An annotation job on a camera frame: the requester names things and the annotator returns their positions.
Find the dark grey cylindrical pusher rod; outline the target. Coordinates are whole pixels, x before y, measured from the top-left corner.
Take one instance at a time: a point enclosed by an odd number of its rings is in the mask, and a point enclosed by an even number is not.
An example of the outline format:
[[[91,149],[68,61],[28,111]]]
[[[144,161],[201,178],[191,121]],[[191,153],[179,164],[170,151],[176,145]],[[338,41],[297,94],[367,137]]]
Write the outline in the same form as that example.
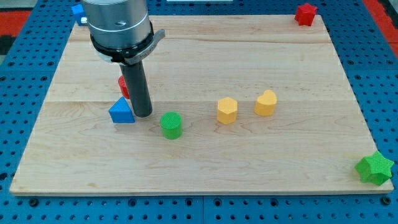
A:
[[[140,118],[152,113],[152,103],[142,62],[120,66],[133,112]]]

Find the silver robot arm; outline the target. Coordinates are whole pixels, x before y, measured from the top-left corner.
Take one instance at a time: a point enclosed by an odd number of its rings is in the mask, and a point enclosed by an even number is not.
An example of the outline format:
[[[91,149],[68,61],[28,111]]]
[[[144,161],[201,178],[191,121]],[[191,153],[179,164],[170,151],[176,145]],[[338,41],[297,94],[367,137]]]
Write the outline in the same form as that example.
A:
[[[154,31],[145,0],[83,0],[82,6],[93,47],[120,66],[134,114],[151,115],[143,60],[165,37],[165,30]]]

